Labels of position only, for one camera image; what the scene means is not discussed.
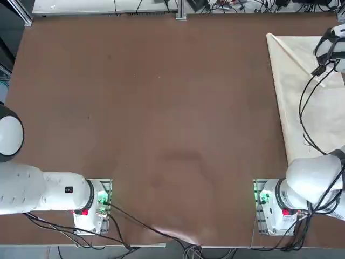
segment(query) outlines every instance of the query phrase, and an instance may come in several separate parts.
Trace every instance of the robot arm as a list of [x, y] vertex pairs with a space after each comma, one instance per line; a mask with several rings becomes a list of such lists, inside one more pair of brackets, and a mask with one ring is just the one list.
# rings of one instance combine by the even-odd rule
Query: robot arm
[[[327, 66], [337, 72], [345, 72], [345, 25], [328, 29], [314, 54], [318, 62], [318, 67], [312, 73], [314, 76], [323, 74]], [[309, 212], [316, 208], [342, 171], [344, 162], [345, 146], [319, 158], [296, 159], [289, 165], [285, 179], [268, 180], [259, 198], [268, 234], [285, 235], [298, 220], [298, 211]], [[318, 213], [345, 220], [344, 187], [343, 175], [321, 201]]]
[[[318, 158], [295, 159], [285, 179], [270, 179], [260, 193], [268, 234], [284, 235], [299, 211], [315, 208], [342, 170], [345, 146]], [[320, 204], [319, 213], [345, 221], [345, 192], [339, 178]]]
[[109, 197], [100, 181], [12, 162], [0, 163], [0, 172], [0, 215], [70, 210], [76, 228], [99, 234], [105, 227], [107, 206], [99, 200]]

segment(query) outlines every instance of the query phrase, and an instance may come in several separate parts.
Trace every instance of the black cable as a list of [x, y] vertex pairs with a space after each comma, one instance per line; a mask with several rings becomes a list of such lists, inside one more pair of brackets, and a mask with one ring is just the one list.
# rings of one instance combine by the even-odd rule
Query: black cable
[[299, 12], [300, 10], [302, 10], [302, 8], [304, 7], [305, 5], [303, 4], [302, 6], [301, 6], [301, 8], [300, 9], [298, 9], [298, 11], [297, 12]]
[[244, 6], [243, 6], [243, 4], [242, 4], [242, 1], [241, 1], [241, 0], [238, 0], [238, 1], [239, 1], [239, 4], [240, 4], [241, 7], [242, 7], [243, 12], [246, 13], [246, 9], [244, 8]]
[[35, 221], [38, 221], [38, 222], [41, 222], [41, 223], [44, 223], [44, 224], [50, 224], [50, 225], [53, 225], [53, 226], [55, 226], [55, 227], [57, 227], [57, 228], [65, 228], [65, 229], [72, 229], [72, 230], [77, 230], [77, 231], [81, 231], [81, 232], [86, 232], [86, 233], [90, 233], [90, 234], [95, 235], [95, 236], [100, 236], [100, 237], [103, 237], [103, 238], [105, 238], [105, 239], [112, 240], [112, 241], [118, 242], [118, 243], [120, 243], [120, 244], [123, 244], [120, 240], [117, 240], [117, 239], [115, 239], [115, 238], [108, 237], [108, 236], [103, 236], [103, 235], [101, 235], [101, 234], [97, 234], [97, 233], [88, 231], [88, 230], [86, 230], [86, 229], [75, 228], [75, 227], [66, 227], [66, 226], [62, 226], [62, 225], [59, 225], [59, 224], [55, 224], [55, 223], [49, 222], [49, 221], [47, 221], [47, 220], [37, 219], [37, 218], [32, 217], [32, 216], [30, 216], [30, 215], [28, 215], [28, 214], [24, 214], [24, 215], [26, 215], [27, 217], [32, 218], [32, 219], [35, 220]]
[[231, 258], [229, 258], [229, 259], [233, 259], [235, 257], [235, 254], [237, 253], [237, 251], [238, 251], [238, 248], [235, 248], [235, 251], [233, 252]]
[[116, 10], [116, 2], [115, 2], [115, 0], [114, 0], [114, 8], [115, 8], [115, 15], [118, 16], [118, 12]]
[[224, 7], [223, 7], [224, 4], [221, 5], [222, 9], [223, 9], [223, 12], [225, 13], [225, 10], [224, 10]]
[[200, 14], [202, 14], [202, 13], [203, 13], [203, 11], [206, 9], [206, 6], [209, 4], [209, 2], [210, 2], [210, 1], [211, 1], [211, 0], [208, 0], [208, 1], [207, 1], [207, 4], [205, 4], [205, 5], [204, 5], [204, 9], [203, 9], [203, 10], [201, 10]]
[[114, 222], [115, 227], [116, 227], [116, 230], [117, 230], [118, 235], [119, 235], [119, 238], [120, 238], [121, 242], [123, 243], [124, 247], [125, 247], [127, 250], [131, 250], [132, 248], [130, 247], [130, 245], [128, 245], [128, 244], [124, 241], [124, 239], [123, 239], [123, 237], [122, 237], [122, 235], [121, 235], [121, 231], [120, 231], [119, 224], [117, 223], [117, 221], [115, 220], [115, 218], [114, 218], [113, 216], [111, 216], [110, 214], [108, 214], [108, 216], [109, 216], [110, 219]]
[[109, 202], [103, 202], [103, 204], [109, 205], [109, 206], [115, 208], [116, 210], [118, 210], [118, 211], [120, 211], [121, 213], [125, 214], [126, 216], [128, 216], [129, 218], [131, 218], [132, 220], [134, 220], [136, 223], [142, 225], [143, 227], [145, 227], [145, 228], [147, 228], [147, 229], [150, 229], [151, 231], [153, 231], [153, 232], [155, 232], [155, 233], [157, 233], [157, 234], [159, 234], [159, 235], [161, 235], [161, 236], [165, 236], [165, 237], [167, 237], [167, 238], [170, 238], [170, 239], [172, 239], [172, 240], [175, 240], [175, 241], [183, 248], [183, 250], [185, 250], [185, 247], [184, 247], [182, 241], [181, 241], [180, 239], [178, 239], [177, 237], [170, 236], [170, 235], [168, 235], [168, 234], [165, 234], [165, 233], [163, 233], [163, 232], [160, 232], [159, 230], [157, 230], [157, 229], [155, 229], [155, 228], [153, 228], [153, 227], [151, 227], [151, 226], [149, 226], [149, 225], [147, 225], [147, 224], [141, 222], [140, 220], [138, 220], [137, 218], [135, 218], [134, 216], [130, 215], [129, 213], [127, 213], [126, 211], [124, 211], [123, 209], [119, 208], [119, 207], [116, 206], [116, 205], [113, 205], [113, 204], [111, 204], [111, 203], [109, 203]]
[[315, 214], [321, 214], [321, 215], [328, 215], [328, 214], [332, 214], [338, 207], [338, 203], [333, 207], [333, 209], [331, 209], [330, 211], [328, 212], [316, 212]]
[[61, 255], [61, 251], [60, 251], [60, 247], [59, 246], [58, 246], [58, 253], [59, 253], [60, 259], [64, 259], [63, 256]]
[[263, 8], [263, 6], [265, 6], [264, 0], [261, 0], [261, 1], [259, 1], [259, 0], [254, 0], [254, 1], [261, 4], [260, 9], [258, 10], [258, 12], [261, 12], [261, 9]]
[[165, 2], [165, 5], [166, 5], [166, 7], [167, 7], [168, 13], [170, 13], [170, 9], [169, 9], [169, 7], [168, 7], [168, 0], [164, 0], [164, 2]]
[[273, 251], [278, 249], [278, 246], [280, 245], [280, 243], [283, 241], [283, 239], [286, 237], [287, 233], [297, 224], [299, 220], [297, 219], [283, 234], [283, 236], [281, 237], [281, 239], [278, 241], [278, 243], [274, 246], [274, 247], [269, 247], [269, 248], [250, 248], [251, 250], [255, 250], [255, 251]]
[[78, 242], [77, 240], [75, 240], [74, 238], [72, 237], [69, 237], [75, 244], [79, 245], [80, 247], [82, 248], [92, 248], [94, 250], [103, 250], [105, 247], [103, 248], [96, 248], [94, 246], [92, 246], [90, 243], [88, 243], [85, 238], [83, 238], [82, 236], [79, 236], [77, 235], [76, 233], [73, 233], [73, 232], [70, 232], [68, 230], [63, 230], [63, 229], [58, 229], [58, 228], [52, 228], [52, 227], [47, 227], [47, 226], [42, 226], [41, 224], [38, 224], [37, 222], [35, 222], [34, 219], [30, 218], [30, 217], [27, 217], [28, 220], [30, 220], [32, 223], [34, 223], [36, 226], [38, 226], [39, 228], [43, 228], [43, 229], [48, 229], [48, 230], [53, 230], [53, 231], [57, 231], [57, 232], [60, 232], [60, 233], [69, 233], [73, 236], [77, 236], [78, 238], [82, 239], [86, 244], [87, 246], [81, 244], [80, 242]]
[[341, 194], [342, 194], [342, 190], [340, 190], [340, 191], [333, 197], [333, 199], [331, 199], [328, 203], [326, 203], [325, 205], [321, 206], [321, 207], [319, 208], [319, 210], [324, 210], [324, 209], [328, 208], [329, 206], [331, 206], [335, 201], [337, 201], [337, 199], [340, 198]]
[[303, 101], [303, 96], [305, 95], [306, 91], [307, 91], [307, 88], [308, 86], [310, 85], [310, 83], [313, 81], [313, 79], [316, 77], [316, 75], [313, 75], [311, 77], [311, 79], [308, 81], [308, 83], [306, 84], [305, 88], [303, 89], [302, 91], [302, 95], [301, 95], [301, 98], [300, 98], [300, 101], [299, 101], [299, 107], [298, 107], [298, 114], [299, 114], [299, 120], [300, 120], [300, 124], [302, 126], [302, 129], [304, 131], [304, 134], [305, 136], [308, 137], [308, 140], [309, 140], [309, 143], [311, 143], [312, 147], [315, 148], [317, 151], [319, 151], [321, 154], [323, 155], [326, 155], [327, 153], [325, 153], [324, 151], [322, 151], [317, 145], [316, 143], [313, 141], [313, 139], [311, 138], [311, 136], [309, 135], [309, 133], [307, 132], [305, 126], [304, 126], [304, 123], [303, 123], [303, 120], [302, 120], [302, 116], [303, 116], [303, 112], [305, 110], [305, 107], [306, 105], [308, 104], [309, 102], [309, 99], [311, 98], [311, 96], [313, 95], [313, 93], [315, 92], [316, 88], [335, 70], [335, 67], [334, 66], [313, 88], [313, 90], [311, 91], [309, 97], [307, 98], [304, 106], [303, 106], [303, 109], [302, 109], [302, 101]]
[[232, 10], [234, 10], [235, 13], [238, 13], [238, 11], [237, 11], [234, 7], [232, 7], [232, 6], [229, 5], [229, 8], [231, 8]]
[[142, 0], [140, 0], [140, 2], [139, 2], [139, 4], [138, 4], [138, 7], [136, 8], [135, 14], [138, 13], [138, 10], [139, 10], [139, 7], [140, 7], [140, 5], [141, 5], [141, 2], [142, 2]]

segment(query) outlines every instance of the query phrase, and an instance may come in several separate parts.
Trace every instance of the black sticker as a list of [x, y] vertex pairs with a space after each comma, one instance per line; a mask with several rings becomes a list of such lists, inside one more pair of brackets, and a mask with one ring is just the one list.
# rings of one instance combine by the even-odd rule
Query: black sticker
[[73, 193], [73, 186], [66, 186], [65, 193]]

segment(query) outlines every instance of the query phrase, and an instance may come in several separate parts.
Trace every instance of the brown table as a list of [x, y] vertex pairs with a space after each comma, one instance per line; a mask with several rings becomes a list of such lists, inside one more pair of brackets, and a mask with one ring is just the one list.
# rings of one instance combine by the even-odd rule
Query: brown table
[[[324, 13], [35, 19], [6, 102], [25, 127], [16, 161], [112, 178], [113, 202], [145, 223], [205, 246], [248, 247], [252, 181], [287, 167], [266, 34], [321, 35], [335, 24]], [[67, 212], [40, 215], [73, 224]], [[165, 241], [115, 216], [127, 242]], [[1, 216], [0, 227], [1, 244], [70, 244], [22, 215]], [[344, 232], [316, 217], [306, 245], [345, 247]]]

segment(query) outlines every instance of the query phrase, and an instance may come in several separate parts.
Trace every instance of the white cloth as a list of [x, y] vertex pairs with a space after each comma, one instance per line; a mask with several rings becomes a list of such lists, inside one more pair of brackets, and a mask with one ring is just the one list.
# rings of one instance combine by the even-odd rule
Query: white cloth
[[[317, 67], [313, 50], [320, 36], [277, 37], [267, 34], [275, 92], [285, 141], [288, 163], [295, 158], [321, 156], [303, 138], [298, 105], [304, 87]], [[316, 83], [326, 73], [313, 80], [302, 104]], [[345, 145], [345, 85], [340, 73], [332, 72], [309, 100], [303, 113], [303, 123], [314, 142], [324, 152]]]

